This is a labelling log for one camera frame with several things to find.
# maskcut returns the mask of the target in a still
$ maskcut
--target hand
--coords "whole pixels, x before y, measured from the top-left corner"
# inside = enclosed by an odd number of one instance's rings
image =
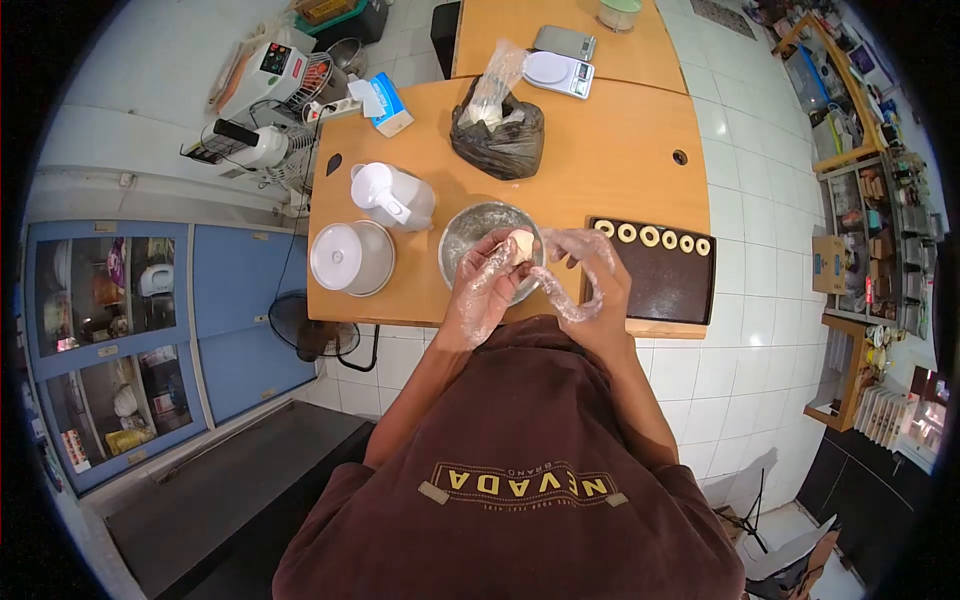
[[[513,230],[494,229],[461,256],[444,324],[434,341],[441,348],[473,350],[503,320],[516,287],[533,266],[530,261],[513,265],[517,253],[516,240],[510,237]]]
[[[540,235],[551,261],[566,257],[567,269],[581,263],[593,286],[593,298],[577,306],[549,270],[530,270],[550,298],[560,328],[605,365],[630,356],[636,360],[625,327],[631,278],[607,236],[596,229],[541,229]]]

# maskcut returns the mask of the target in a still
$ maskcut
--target metal mixing bowl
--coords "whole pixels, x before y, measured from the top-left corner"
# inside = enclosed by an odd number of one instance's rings
[[[326,49],[326,53],[333,58],[333,63],[344,73],[353,74],[363,79],[367,75],[369,58],[367,49],[356,37],[345,37]]]
[[[530,215],[516,206],[502,202],[486,202],[468,206],[450,219],[440,237],[440,246],[437,249],[437,259],[440,262],[440,273],[444,276],[446,287],[453,289],[453,281],[457,277],[457,262],[464,253],[490,231],[499,228],[528,227],[534,232],[535,244],[533,263],[544,264],[543,241],[540,239],[540,230]],[[537,282],[528,277],[516,288],[513,306],[530,296],[537,289]]]

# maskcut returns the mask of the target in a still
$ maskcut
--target glass cabinet door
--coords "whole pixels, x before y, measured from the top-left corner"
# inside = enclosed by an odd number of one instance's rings
[[[173,238],[38,242],[35,281],[40,356],[176,326]]]
[[[174,346],[65,373],[47,391],[77,473],[193,421]]]

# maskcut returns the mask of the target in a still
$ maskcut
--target black plastic bag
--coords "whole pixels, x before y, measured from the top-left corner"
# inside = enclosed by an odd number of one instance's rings
[[[537,105],[520,102],[513,93],[503,100],[504,118],[517,108],[523,110],[523,120],[504,123],[492,132],[483,121],[462,128],[457,125],[460,115],[473,98],[480,77],[473,80],[467,96],[453,109],[450,143],[453,152],[484,173],[502,181],[532,177],[540,168],[543,156],[543,111]]]

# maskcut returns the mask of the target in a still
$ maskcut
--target baking tray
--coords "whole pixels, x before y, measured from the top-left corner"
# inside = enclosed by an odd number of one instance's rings
[[[610,238],[633,279],[627,303],[628,318],[699,325],[710,323],[716,275],[716,238],[696,231],[611,217],[588,217],[587,227],[593,228],[600,220],[610,221],[614,231],[625,223],[634,226],[637,231],[637,239],[633,242],[623,242],[616,233]],[[686,253],[679,245],[668,250],[662,242],[648,248],[639,239],[640,230],[647,226],[656,228],[661,238],[665,231],[672,229],[678,239],[684,235],[692,237],[694,242],[700,238],[707,239],[710,252],[706,256],[701,256],[695,250]],[[592,289],[586,278],[584,282],[584,300],[589,300],[592,298]]]

